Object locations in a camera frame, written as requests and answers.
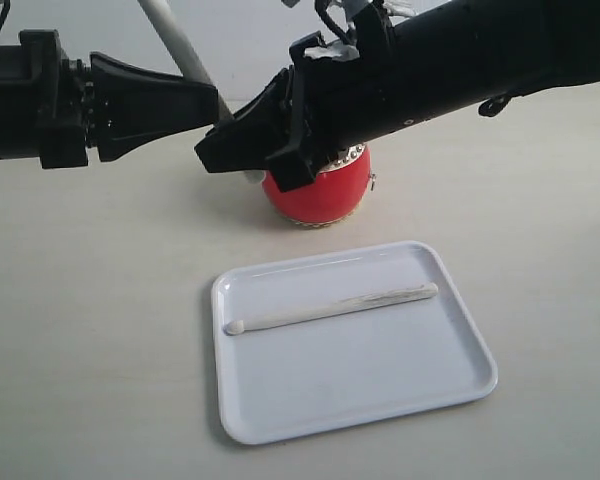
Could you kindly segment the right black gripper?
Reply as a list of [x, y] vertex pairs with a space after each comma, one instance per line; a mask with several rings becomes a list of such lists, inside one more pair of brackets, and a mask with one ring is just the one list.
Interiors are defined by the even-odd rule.
[[364, 141], [356, 128], [366, 71], [359, 59], [306, 55], [327, 45], [320, 32], [292, 43], [291, 66], [205, 134], [194, 151], [207, 172], [267, 170], [279, 190], [290, 192], [313, 184], [324, 167]]

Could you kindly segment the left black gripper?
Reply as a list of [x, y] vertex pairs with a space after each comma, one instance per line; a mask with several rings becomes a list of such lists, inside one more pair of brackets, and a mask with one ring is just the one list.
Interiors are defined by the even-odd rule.
[[[36, 153], [46, 170], [88, 165], [89, 68], [70, 59], [55, 30], [24, 30], [36, 98]], [[154, 140], [218, 120], [218, 91], [204, 82], [90, 54], [93, 117], [89, 138], [102, 161], [115, 161]]]

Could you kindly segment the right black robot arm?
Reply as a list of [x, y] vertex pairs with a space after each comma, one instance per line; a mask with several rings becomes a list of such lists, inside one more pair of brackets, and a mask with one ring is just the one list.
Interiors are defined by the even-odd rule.
[[399, 24], [384, 1], [340, 37], [354, 56], [317, 57], [320, 32], [195, 151], [210, 173], [266, 171], [284, 192], [349, 148], [467, 106], [498, 115], [517, 97], [600, 82], [600, 1], [449, 1]]

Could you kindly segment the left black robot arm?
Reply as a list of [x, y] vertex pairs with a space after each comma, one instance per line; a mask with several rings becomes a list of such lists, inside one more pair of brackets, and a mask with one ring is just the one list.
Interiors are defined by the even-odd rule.
[[113, 162], [155, 140], [219, 118], [208, 82], [151, 71], [102, 52], [71, 59], [55, 30], [23, 30], [0, 45], [0, 160], [81, 168], [94, 148]]

